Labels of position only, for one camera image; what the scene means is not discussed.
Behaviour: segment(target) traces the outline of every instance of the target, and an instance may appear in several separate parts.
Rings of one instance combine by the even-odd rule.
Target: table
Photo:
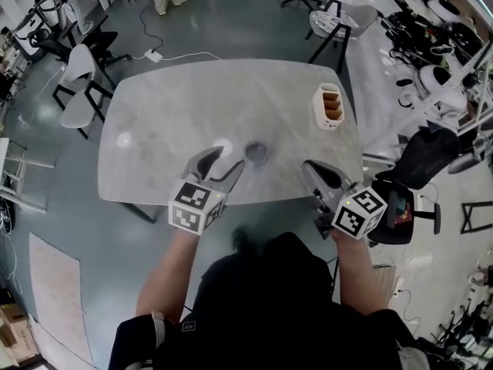
[[[312,98],[322,82],[337,84],[346,117],[335,131],[317,126]],[[229,204],[310,196],[301,172],[323,160],[362,180],[357,127],[344,88],[327,67],[275,60],[188,63],[123,80],[106,114],[99,149],[99,195],[134,204],[167,204],[187,160],[215,143],[230,154],[211,170],[221,177],[251,140],[269,160],[247,164]]]

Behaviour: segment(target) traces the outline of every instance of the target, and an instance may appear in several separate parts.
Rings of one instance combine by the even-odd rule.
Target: black shirt
[[[234,254],[213,264],[180,324],[157,313],[123,322],[109,369],[133,363],[401,369],[399,349],[413,347],[414,339],[398,315],[364,317],[333,303],[331,286],[325,261],[284,234],[262,257]]]

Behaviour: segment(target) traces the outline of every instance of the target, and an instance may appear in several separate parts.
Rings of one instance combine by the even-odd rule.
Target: cable
[[[157,35],[154,35],[154,34],[149,34],[147,32],[147,25],[146,23],[144,22],[144,20],[142,19],[142,15],[144,13],[145,10],[147,10],[147,8],[150,6],[151,4],[151,1],[152,0],[149,0],[149,3],[147,3],[146,7],[144,7],[144,9],[140,12],[140,15],[139,15],[139,19],[140,19],[140,22],[143,24],[144,26],[144,34],[147,35],[147,37],[150,37],[151,39],[158,39],[159,42],[161,42],[161,44],[159,44],[159,46],[155,47],[154,49],[152,49],[152,52],[155,52],[157,49],[161,48],[163,45],[164,45],[164,41],[163,39],[161,39],[161,37],[157,36]]]
[[[210,52],[195,52],[195,53],[187,53],[186,55],[181,55],[181,56],[177,56],[176,58],[169,58],[169,59],[165,59],[165,58],[161,58],[160,59],[160,62],[161,61],[166,61],[168,62],[169,60],[175,60],[175,59],[181,59],[181,58],[186,58],[187,56],[195,56],[195,55],[202,55],[202,54],[205,54],[205,55],[211,55],[213,58],[216,58],[217,60],[222,60],[220,57],[214,55],[213,53],[210,53]],[[140,59],[144,59],[146,58],[147,56],[141,56],[139,58],[135,58],[132,56],[132,59],[135,59],[135,60],[140,60]]]
[[[15,250],[14,241],[12,241],[11,237],[8,234],[5,234],[2,230],[0,230],[0,232],[2,232],[4,237],[7,237],[10,240],[10,243],[12,244],[12,248],[14,250],[14,270],[9,275],[5,275],[5,272],[3,271],[2,267],[0,266],[0,271],[1,271],[2,276],[5,280],[10,281],[12,279],[12,283],[14,284],[15,290],[19,294],[22,294],[21,281],[19,281],[17,276],[15,275],[15,272],[17,271],[17,252]],[[3,247],[4,247],[4,253],[5,253],[5,238],[3,241]]]
[[[14,141],[14,140],[9,140],[9,143],[14,143],[16,146],[19,146],[20,148],[22,148],[24,151],[27,151],[27,147],[26,146],[22,146],[21,144],[19,144],[17,141]]]
[[[337,256],[336,257],[333,257],[332,259],[330,259],[329,261],[326,261],[325,263],[329,264],[329,263],[332,263],[333,261],[335,261],[337,259]]]
[[[218,58],[216,55],[210,53],[210,52],[196,52],[196,53],[187,53],[186,55],[182,55],[182,56],[177,56],[176,58],[170,58],[170,59],[164,59],[162,58],[161,60],[166,60],[166,61],[169,61],[169,60],[175,60],[175,59],[180,59],[180,58],[186,58],[187,56],[195,56],[195,55],[202,55],[202,54],[206,54],[206,55],[211,55],[213,58],[216,58],[217,60],[222,60],[221,58]]]
[[[421,194],[421,193],[420,193],[420,196],[421,196],[421,197],[424,197],[425,199],[428,199],[428,200],[429,200],[431,203],[433,203],[433,204],[438,203],[438,197],[439,197],[439,195],[440,195],[440,191],[438,190],[438,187],[437,187],[434,183],[432,183],[432,182],[427,183],[427,185],[433,185],[433,186],[434,186],[434,188],[437,190],[437,199],[436,199],[435,201],[433,201],[433,200],[432,200],[432,199],[430,199],[428,196],[426,196],[426,195],[424,195],[424,194]]]
[[[406,318],[406,311],[409,308],[409,304],[411,304],[412,293],[411,293],[411,291],[409,291],[409,289],[399,289],[397,292],[407,292],[409,294],[409,302],[407,303],[407,306],[404,309],[404,313],[402,314],[402,318],[404,318],[404,320],[407,322],[412,322],[414,319],[419,319],[418,327],[414,330],[414,333],[413,333],[413,337],[414,337],[414,335],[416,334],[416,331],[418,331],[419,327],[421,326],[421,318],[420,317],[414,317],[412,319]]]

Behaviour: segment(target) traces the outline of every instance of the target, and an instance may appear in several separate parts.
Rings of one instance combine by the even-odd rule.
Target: white chair
[[[315,51],[315,53],[312,55],[312,57],[308,61],[309,63],[312,63],[319,56],[319,54],[331,40],[334,41],[334,48],[337,47],[337,42],[342,42],[343,47],[342,51],[340,52],[339,65],[337,67],[337,72],[340,73],[342,71],[342,65],[344,57],[346,55],[346,48],[349,42],[349,38],[357,38],[362,35],[366,31],[366,29],[368,29],[370,25],[375,22],[375,20],[377,20],[378,11],[371,5],[350,5],[346,3],[341,3],[338,0],[329,0],[329,2],[325,5],[324,11],[326,12],[333,3],[335,3],[337,6],[337,17],[340,18],[340,12],[342,9],[346,16],[348,16],[355,25],[351,25],[350,23],[347,23],[346,25],[339,24],[332,31],[332,33],[329,34],[321,29],[320,26],[317,25],[317,23],[314,21],[314,15],[316,14],[315,11],[313,11],[310,13],[311,30],[308,32],[305,39],[308,40],[314,33],[322,39],[325,39],[320,47],[317,49],[317,51]],[[341,29],[345,30],[343,39],[336,36],[336,34]]]
[[[11,202],[18,204],[19,206],[30,208],[32,210],[46,214],[46,208],[36,206],[35,204],[29,203],[28,201],[25,201],[21,198],[22,186],[24,184],[25,171],[27,170],[27,166],[29,164],[40,167],[47,167],[49,169],[54,169],[55,165],[24,158],[23,156],[7,156],[9,142],[10,140],[8,138],[0,138],[0,179],[2,180],[2,184],[0,184],[0,197],[3,197],[6,200],[10,200]],[[12,174],[8,171],[3,170],[6,160],[19,162],[17,174]],[[12,178],[14,185],[12,185],[12,187],[4,186],[3,176]]]
[[[70,84],[83,76],[89,76],[86,87],[78,92],[71,90]],[[89,126],[96,115],[103,123],[105,122],[101,112],[102,97],[107,96],[111,99],[113,96],[101,86],[103,76],[89,48],[79,44],[70,53],[65,74],[53,93],[53,98],[63,109],[60,124],[68,129],[77,129],[86,140],[88,135],[82,128]],[[72,97],[67,105],[64,105],[59,98],[60,91]]]

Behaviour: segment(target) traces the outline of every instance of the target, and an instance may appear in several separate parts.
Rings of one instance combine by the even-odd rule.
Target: floor
[[[143,34],[139,13],[149,0],[129,4],[117,0],[108,10],[104,30],[115,30],[119,37],[112,47],[115,55],[130,53],[135,57],[158,46],[159,41]],[[207,51],[222,59],[261,58],[306,62],[320,40],[304,41],[308,31],[307,10],[303,7],[281,9],[278,0],[189,0],[170,7],[159,17],[152,6],[143,14],[148,32],[163,38],[159,49],[165,58]],[[317,62],[335,67],[338,50],[324,51]],[[191,56],[154,64],[148,59],[119,62],[109,69],[115,81],[151,69],[184,62],[213,59],[208,55]],[[92,356],[98,368],[107,368],[115,330],[132,317],[136,297],[147,274],[169,245],[171,229],[166,215],[149,224],[116,203],[103,201],[97,190],[97,160],[102,125],[96,120],[89,140],[77,131],[62,128],[57,120],[60,108],[50,96],[59,63],[46,56],[36,63],[19,93],[15,108],[5,123],[5,135],[27,145],[26,155],[56,163],[54,170],[30,168],[25,183],[25,197],[36,204],[46,204],[47,214],[30,210],[17,211],[12,233],[17,254],[16,275],[22,285],[23,301],[35,316],[29,274],[29,232],[81,261],[82,305]],[[55,78],[43,92],[48,79]],[[351,98],[347,71],[341,81]],[[416,234],[408,246],[378,246],[371,250],[374,263],[395,264],[404,278],[403,288],[412,291],[406,318],[421,317],[417,335],[436,332],[467,294],[467,277],[475,261],[482,261],[490,247],[491,231],[460,236],[460,202],[493,198],[493,178],[485,164],[459,176],[441,173],[434,181],[442,205],[442,232],[433,236],[428,221],[416,222]],[[433,186],[423,193],[432,200]],[[424,208],[430,204],[424,200]],[[230,234],[245,224],[258,240],[284,231],[295,232],[310,250],[323,259],[334,258],[332,241],[323,241],[312,220],[310,199],[229,207],[221,221],[202,237],[193,266],[187,305],[193,298],[200,277],[216,259],[231,253]],[[15,257],[5,240],[4,271],[11,271]],[[391,305],[400,314],[410,298],[399,295]],[[416,324],[410,324],[414,331]]]

